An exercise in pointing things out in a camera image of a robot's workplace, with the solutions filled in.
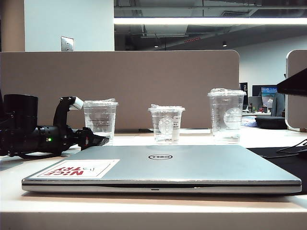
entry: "ceiling duct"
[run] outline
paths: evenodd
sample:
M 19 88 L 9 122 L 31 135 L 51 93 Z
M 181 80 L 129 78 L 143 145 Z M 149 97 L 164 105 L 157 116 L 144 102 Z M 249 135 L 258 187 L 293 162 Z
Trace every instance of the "ceiling duct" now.
M 248 12 L 224 11 L 222 13 L 222 17 L 226 17 L 226 18 L 248 17 Z
M 259 6 L 259 5 L 205 5 L 205 6 L 115 6 L 114 10 L 144 11 L 144 10 L 206 10 L 206 9 L 230 9 L 230 10 L 306 10 L 307 6 Z

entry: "light switch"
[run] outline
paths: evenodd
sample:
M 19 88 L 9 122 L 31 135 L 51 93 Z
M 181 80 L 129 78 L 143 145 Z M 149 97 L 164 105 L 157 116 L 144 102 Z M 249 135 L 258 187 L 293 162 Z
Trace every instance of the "light switch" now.
M 62 51 L 73 51 L 73 38 L 61 37 Z

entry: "sticker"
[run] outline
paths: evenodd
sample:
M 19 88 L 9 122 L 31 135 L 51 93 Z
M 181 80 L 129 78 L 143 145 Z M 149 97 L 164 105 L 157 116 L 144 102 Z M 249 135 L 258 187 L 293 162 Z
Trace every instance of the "sticker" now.
M 179 134 L 180 134 L 181 116 L 174 116 L 173 122 L 174 122 L 174 126 L 173 126 L 172 139 L 173 139 L 173 141 L 177 141 L 177 140 L 179 140 Z
M 99 179 L 117 162 L 118 159 L 65 160 L 35 174 L 30 179 Z

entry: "computer monitor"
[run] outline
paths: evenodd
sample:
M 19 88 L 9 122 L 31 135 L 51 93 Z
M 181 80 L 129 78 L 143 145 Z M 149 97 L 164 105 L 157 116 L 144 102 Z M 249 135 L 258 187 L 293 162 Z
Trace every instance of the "computer monitor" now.
M 277 85 L 252 85 L 252 96 L 261 96 L 261 87 L 277 87 Z
M 261 87 L 262 106 L 272 108 L 277 87 Z
M 307 96 L 307 68 L 277 84 L 278 92 Z
M 259 111 L 260 108 L 262 108 L 262 98 L 259 97 L 248 97 L 248 103 L 252 104 L 253 111 Z

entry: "ceiling light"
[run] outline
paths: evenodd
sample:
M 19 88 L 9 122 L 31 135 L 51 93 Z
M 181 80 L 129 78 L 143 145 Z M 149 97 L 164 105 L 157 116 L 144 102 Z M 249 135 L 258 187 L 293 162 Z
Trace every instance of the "ceiling light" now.
M 114 18 L 118 25 L 307 25 L 307 18 Z

